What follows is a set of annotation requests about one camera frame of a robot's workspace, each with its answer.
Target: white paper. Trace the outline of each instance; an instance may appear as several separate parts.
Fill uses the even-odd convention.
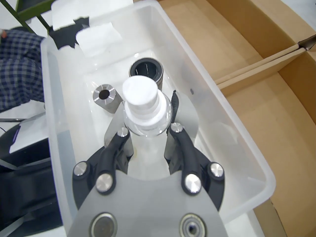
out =
[[[76,40],[85,57],[89,58],[104,53],[111,44],[120,42],[122,36],[112,23],[107,23],[81,30]]]
[[[36,119],[20,123],[20,130],[14,144],[10,147],[10,154],[24,147],[48,138],[45,113]]]
[[[133,4],[133,0],[56,0],[52,4],[54,31],[80,17],[97,17]]]

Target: white bottle cap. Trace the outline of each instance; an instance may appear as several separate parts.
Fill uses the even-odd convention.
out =
[[[146,76],[132,76],[123,83],[127,117],[144,129],[153,129],[165,116],[167,101],[157,84]]]

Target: clear plastic bin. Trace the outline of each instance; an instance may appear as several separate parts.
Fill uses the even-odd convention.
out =
[[[52,38],[42,42],[46,116],[53,172],[62,220],[69,230],[77,209],[72,169],[103,145],[112,115],[96,105],[92,93],[111,84],[122,96],[130,66],[151,57],[164,67],[163,92],[185,93],[199,115],[195,146],[225,169],[220,215],[224,223],[267,200],[275,178],[251,136],[159,3],[144,0],[90,20],[112,23],[122,40],[100,55],[86,58],[76,44],[58,50]]]

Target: cardboard box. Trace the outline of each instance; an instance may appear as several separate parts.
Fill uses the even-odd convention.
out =
[[[265,236],[315,237],[316,32],[280,0],[158,1],[274,172]]]

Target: checkered fabric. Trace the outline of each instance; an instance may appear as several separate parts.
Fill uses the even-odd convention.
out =
[[[44,102],[40,44],[43,37],[8,30],[0,43],[0,112],[29,102]]]

